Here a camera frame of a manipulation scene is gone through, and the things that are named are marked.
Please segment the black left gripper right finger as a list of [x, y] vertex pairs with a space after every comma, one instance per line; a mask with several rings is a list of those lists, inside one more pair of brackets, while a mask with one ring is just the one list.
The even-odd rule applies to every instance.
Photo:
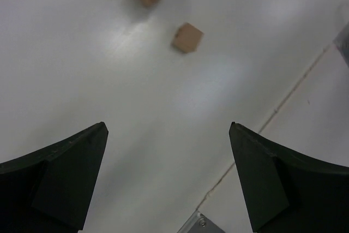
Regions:
[[348, 232], [348, 168], [233, 122], [235, 165], [253, 232]]

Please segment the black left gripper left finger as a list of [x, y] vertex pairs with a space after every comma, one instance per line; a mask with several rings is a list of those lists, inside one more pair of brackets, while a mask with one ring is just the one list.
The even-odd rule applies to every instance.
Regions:
[[82, 230], [108, 134], [100, 122], [1, 163], [1, 232]]

